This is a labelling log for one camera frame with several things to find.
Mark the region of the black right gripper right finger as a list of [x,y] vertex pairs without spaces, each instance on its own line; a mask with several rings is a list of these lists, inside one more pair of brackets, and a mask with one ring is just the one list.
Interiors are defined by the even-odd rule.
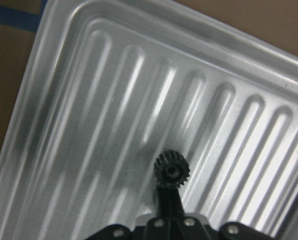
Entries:
[[186,216],[179,191],[169,190],[171,224],[170,240],[273,240],[274,238],[240,222],[226,222],[219,230],[201,223],[196,217]]

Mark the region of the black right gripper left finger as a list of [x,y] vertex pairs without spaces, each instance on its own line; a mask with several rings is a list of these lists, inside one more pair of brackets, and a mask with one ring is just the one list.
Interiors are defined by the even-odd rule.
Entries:
[[145,225],[137,225],[134,230],[121,224],[112,224],[104,227],[89,236],[88,240],[167,240],[170,236],[171,219],[171,190],[158,187],[157,213]]

